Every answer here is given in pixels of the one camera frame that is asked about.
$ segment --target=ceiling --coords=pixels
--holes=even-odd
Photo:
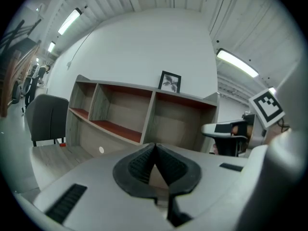
[[[304,39],[291,16],[277,0],[54,1],[56,5],[54,3],[52,8],[48,8],[49,22],[42,43],[47,48],[52,40],[57,39],[54,52],[58,55],[99,22],[123,13],[158,7],[200,12],[210,33],[214,52],[224,48],[259,72],[258,77],[251,78],[217,58],[218,91],[244,104],[264,88],[277,87],[299,61],[305,48]],[[60,36],[58,29],[76,7],[83,11],[83,15]]]

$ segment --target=chair backrest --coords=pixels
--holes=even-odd
[[[41,94],[26,110],[26,120],[32,141],[45,141],[65,137],[68,100]]]

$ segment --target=picture frame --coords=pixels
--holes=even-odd
[[[163,71],[160,77],[158,89],[179,93],[181,87],[181,76]]]

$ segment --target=fluorescent light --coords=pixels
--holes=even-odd
[[[60,27],[58,33],[63,35],[63,33],[68,29],[68,27],[81,15],[81,11],[78,8],[75,8],[73,12],[67,17]]]
[[[251,66],[249,66],[248,64],[246,64],[245,62],[243,62],[241,59],[237,58],[236,56],[230,54],[229,52],[226,52],[223,49],[220,49],[217,53],[217,57],[233,64],[234,66],[242,69],[244,72],[246,72],[247,74],[249,74],[251,77],[256,77],[258,76],[258,72],[256,70],[254,70]]]
[[[274,95],[276,93],[276,90],[274,87],[269,88],[269,91]]]
[[[52,49],[54,48],[55,45],[56,45],[56,44],[55,44],[54,42],[51,42],[50,45],[49,45],[49,47],[48,47],[48,51],[49,51],[49,52],[52,52]]]

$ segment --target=white wall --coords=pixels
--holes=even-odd
[[[205,97],[217,91],[215,54],[200,13],[154,9],[102,23],[56,61],[48,94],[69,99],[77,75],[158,87],[162,70],[182,76],[180,91]]]
[[[220,98],[217,120],[224,122],[241,119],[245,111],[249,111],[248,106],[227,98]]]

